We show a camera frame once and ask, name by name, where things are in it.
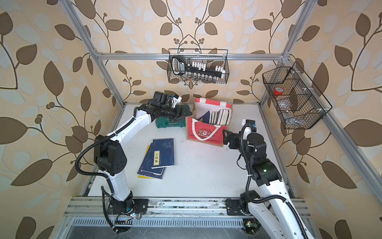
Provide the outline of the black wolf cover book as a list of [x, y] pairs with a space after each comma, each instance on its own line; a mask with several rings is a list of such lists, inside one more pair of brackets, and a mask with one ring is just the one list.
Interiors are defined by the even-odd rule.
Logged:
[[221, 114], [221, 120], [220, 120], [220, 125], [225, 125], [225, 117], [227, 115], [227, 110], [223, 110]]

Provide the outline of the burlap canvas bag red front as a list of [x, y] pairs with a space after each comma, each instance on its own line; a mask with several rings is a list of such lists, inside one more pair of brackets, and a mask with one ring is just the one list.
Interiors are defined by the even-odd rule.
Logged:
[[219, 110], [232, 110], [231, 104], [214, 101], [206, 98], [195, 98], [193, 115], [186, 117], [186, 135], [188, 140], [202, 142], [214, 146], [223, 146], [223, 130], [227, 125], [212, 125], [199, 121], [207, 112], [219, 112]]

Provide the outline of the navy book dragon cover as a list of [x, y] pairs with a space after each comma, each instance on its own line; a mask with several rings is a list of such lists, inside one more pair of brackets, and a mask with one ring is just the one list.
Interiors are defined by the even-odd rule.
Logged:
[[153, 140], [153, 165], [152, 169], [165, 168], [175, 165], [174, 139], [154, 139]]

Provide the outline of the purple navy barcode book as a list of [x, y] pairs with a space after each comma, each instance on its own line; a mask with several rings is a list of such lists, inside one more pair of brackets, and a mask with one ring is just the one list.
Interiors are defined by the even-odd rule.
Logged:
[[141, 163], [141, 166], [137, 172], [137, 174], [144, 175], [150, 177], [151, 179], [160, 179], [162, 180], [165, 169], [152, 169], [154, 152], [152, 150], [153, 144], [150, 144], [150, 148], [145, 156], [145, 161]]

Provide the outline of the navy book small yellow label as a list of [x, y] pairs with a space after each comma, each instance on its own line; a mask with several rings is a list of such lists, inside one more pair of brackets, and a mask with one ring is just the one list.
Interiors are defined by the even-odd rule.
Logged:
[[210, 111], [207, 111], [200, 119], [200, 122], [210, 124]]

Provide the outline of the navy book barcode back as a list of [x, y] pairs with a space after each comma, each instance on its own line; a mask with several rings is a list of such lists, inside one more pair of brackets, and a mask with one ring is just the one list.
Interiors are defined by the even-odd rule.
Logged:
[[214, 112], [210, 112], [209, 124], [213, 124]]

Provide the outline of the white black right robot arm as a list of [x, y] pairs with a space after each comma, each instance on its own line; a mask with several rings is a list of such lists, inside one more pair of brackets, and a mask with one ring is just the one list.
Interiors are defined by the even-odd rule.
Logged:
[[223, 130], [223, 143], [238, 150], [246, 164], [247, 182], [239, 200], [241, 213], [253, 216], [272, 239], [312, 239], [282, 175], [267, 158], [267, 145], [255, 121], [247, 119], [238, 133]]

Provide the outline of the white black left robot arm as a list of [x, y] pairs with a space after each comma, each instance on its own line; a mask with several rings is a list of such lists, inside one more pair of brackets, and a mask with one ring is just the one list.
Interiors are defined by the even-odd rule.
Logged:
[[[96, 137], [95, 142], [77, 157], [74, 167], [79, 174], [106, 179], [110, 188], [110, 204], [119, 213], [138, 212], [124, 173], [127, 164], [124, 148], [137, 133], [157, 118], [179, 121], [191, 116], [190, 109], [182, 105], [181, 101], [182, 97], [177, 94], [169, 95], [156, 91], [148, 103], [134, 108], [131, 119], [108, 135]], [[86, 172], [80, 168], [81, 159], [90, 150], [94, 151], [94, 162], [99, 172]]]

